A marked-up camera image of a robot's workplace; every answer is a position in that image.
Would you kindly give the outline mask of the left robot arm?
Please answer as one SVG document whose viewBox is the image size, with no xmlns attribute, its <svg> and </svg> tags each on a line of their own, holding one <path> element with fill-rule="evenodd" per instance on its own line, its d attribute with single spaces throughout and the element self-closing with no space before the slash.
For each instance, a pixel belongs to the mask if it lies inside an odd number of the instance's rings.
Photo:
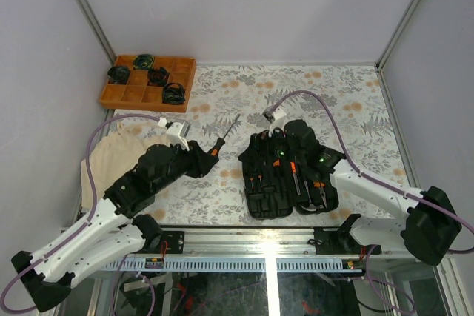
<svg viewBox="0 0 474 316">
<path fill-rule="evenodd" d="M 46 312 L 56 307 L 88 275 L 120 256 L 157 251 L 162 230 L 144 209 L 180 177 L 204 177 L 218 163 L 223 143 L 218 139 L 208 152 L 196 141 L 189 141 L 188 149 L 152 145 L 105 190 L 88 216 L 43 249 L 15 254 L 11 262 L 35 308 Z"/>
</svg>

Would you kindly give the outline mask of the large black orange screwdriver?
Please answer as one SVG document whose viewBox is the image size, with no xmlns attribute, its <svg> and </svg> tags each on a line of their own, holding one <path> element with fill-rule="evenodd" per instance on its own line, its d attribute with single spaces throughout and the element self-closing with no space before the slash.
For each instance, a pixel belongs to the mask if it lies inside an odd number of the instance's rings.
<svg viewBox="0 0 474 316">
<path fill-rule="evenodd" d="M 212 156 L 215 156 L 217 157 L 221 148 L 225 145 L 225 138 L 229 135 L 230 131 L 232 130 L 232 128 L 236 125 L 237 121 L 239 120 L 240 118 L 240 114 L 238 114 L 232 124 L 229 126 L 229 128 L 227 129 L 227 131 L 225 132 L 225 134 L 222 136 L 222 137 L 218 137 L 215 144 L 213 145 L 213 147 L 207 152 L 208 154 L 212 155 Z"/>
</svg>

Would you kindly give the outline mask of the steel claw hammer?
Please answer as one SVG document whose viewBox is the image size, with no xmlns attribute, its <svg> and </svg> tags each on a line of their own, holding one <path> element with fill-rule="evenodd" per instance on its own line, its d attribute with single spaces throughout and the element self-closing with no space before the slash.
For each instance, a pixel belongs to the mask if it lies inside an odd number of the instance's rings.
<svg viewBox="0 0 474 316">
<path fill-rule="evenodd" d="M 300 203 L 300 209 L 304 215 L 320 213 L 323 210 L 319 190 L 313 186 L 313 182 L 303 180 L 303 193 L 305 202 Z"/>
</svg>

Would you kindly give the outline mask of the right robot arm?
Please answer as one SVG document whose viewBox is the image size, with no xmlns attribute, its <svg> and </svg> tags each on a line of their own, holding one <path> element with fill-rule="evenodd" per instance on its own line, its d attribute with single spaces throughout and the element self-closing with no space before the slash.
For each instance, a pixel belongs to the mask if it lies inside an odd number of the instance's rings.
<svg viewBox="0 0 474 316">
<path fill-rule="evenodd" d="M 338 233 L 338 245 L 355 252 L 363 245 L 404 247 L 419 261 L 437 266 L 461 231 L 461 222 L 446 192 L 396 186 L 365 172 L 345 152 L 321 144 L 303 120 L 253 136 L 252 154 L 284 176 L 295 197 L 316 194 L 329 201 L 341 191 L 362 198 L 390 214 L 388 219 L 351 215 L 348 228 Z"/>
</svg>

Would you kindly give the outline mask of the black plastic tool case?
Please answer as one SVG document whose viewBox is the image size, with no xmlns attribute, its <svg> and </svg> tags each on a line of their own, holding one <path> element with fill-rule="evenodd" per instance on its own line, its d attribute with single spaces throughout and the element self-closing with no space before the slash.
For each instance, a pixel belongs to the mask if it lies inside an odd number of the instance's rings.
<svg viewBox="0 0 474 316">
<path fill-rule="evenodd" d="M 285 200 L 279 198 L 276 191 L 275 178 L 269 169 L 263 167 L 263 190 L 259 189 L 258 178 L 256 176 L 256 190 L 250 191 L 250 184 L 247 179 L 249 172 L 256 171 L 258 167 L 255 165 L 255 134 L 250 136 L 248 147 L 239 155 L 238 160 L 242 164 L 242 174 L 244 179 L 244 196 L 247 202 L 247 208 L 250 216 L 256 220 L 270 220 L 276 218 L 286 218 L 294 211 L 304 215 L 300 209 L 300 203 L 305 202 L 303 193 L 303 180 L 311 181 L 304 177 L 304 174 L 298 174 L 299 186 L 301 189 L 301 196 L 297 196 L 295 184 L 292 174 L 281 174 L 282 186 L 284 190 Z M 328 178 L 322 178 L 318 181 L 325 183 L 325 192 L 327 196 L 327 208 L 323 208 L 322 212 L 309 215 L 317 215 L 326 212 L 332 212 L 339 207 L 338 193 L 336 189 L 330 186 Z"/>
</svg>

